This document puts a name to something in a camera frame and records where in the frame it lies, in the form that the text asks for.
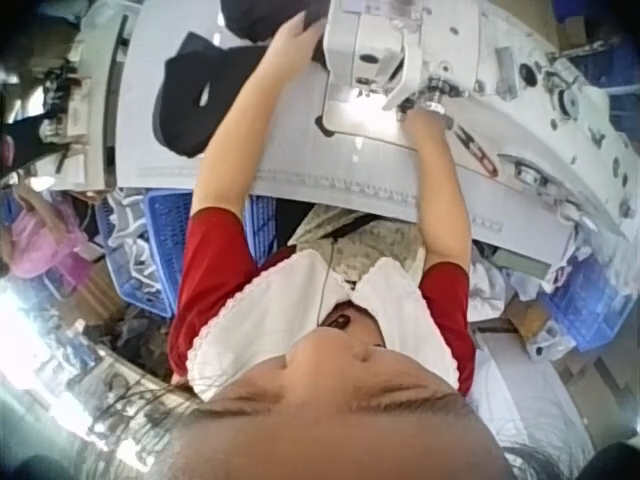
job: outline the scissors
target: scissors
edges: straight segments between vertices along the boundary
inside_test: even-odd
[[[480,162],[480,165],[482,165],[482,168],[484,168],[485,172],[487,172],[491,178],[498,178],[498,176],[500,175],[498,167],[496,166],[495,162],[491,160],[487,152],[485,152],[484,148],[482,148],[476,141],[476,139],[473,138],[473,136],[460,125],[458,125],[455,134],[464,148],[466,148],[467,151],[476,160],[478,160],[478,162]]]

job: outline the red shirt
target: red shirt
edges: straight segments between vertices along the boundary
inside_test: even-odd
[[[295,253],[287,247],[256,265],[238,217],[222,208],[202,210],[191,219],[184,254],[178,311],[169,332],[169,361],[176,375],[186,377],[187,352],[200,329],[225,303],[261,272]],[[462,267],[440,263],[420,281],[420,292],[434,322],[458,362],[458,390],[471,388],[475,347],[467,330],[469,276]]]

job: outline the sewing machine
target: sewing machine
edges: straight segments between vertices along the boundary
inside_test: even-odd
[[[323,128],[408,147],[399,123],[408,110],[446,115],[450,143],[469,154],[454,149],[460,166],[542,199],[562,222],[632,238],[640,158],[609,122],[607,94],[483,8],[333,0]]]

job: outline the forehead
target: forehead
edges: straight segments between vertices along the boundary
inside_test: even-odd
[[[506,467],[486,430],[436,415],[236,418],[202,422],[177,441],[181,474],[193,479],[213,470],[239,479],[479,478],[478,471],[495,479]]]

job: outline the white collar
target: white collar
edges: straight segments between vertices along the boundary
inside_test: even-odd
[[[253,365],[286,353],[318,319],[348,300],[376,318],[387,348],[458,388],[451,350],[399,263],[380,259],[352,290],[313,250],[263,272],[202,328],[188,353],[190,385],[209,400]]]

